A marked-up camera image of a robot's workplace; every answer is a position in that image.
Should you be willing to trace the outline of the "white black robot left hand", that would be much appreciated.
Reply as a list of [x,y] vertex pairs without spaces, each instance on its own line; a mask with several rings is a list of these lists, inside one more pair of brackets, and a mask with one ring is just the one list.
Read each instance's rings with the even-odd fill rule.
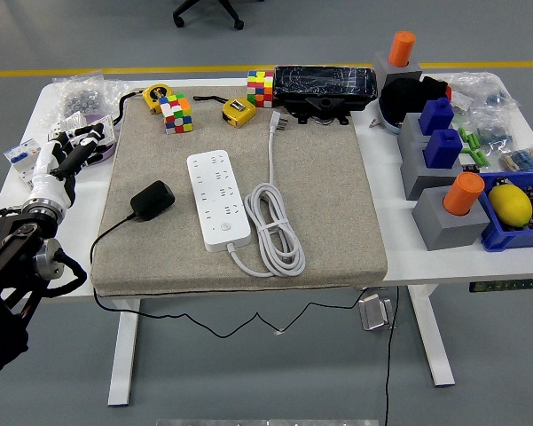
[[75,199],[74,177],[105,138],[102,123],[52,133],[38,155],[33,189],[24,203],[29,212],[38,205],[52,206],[63,215]]

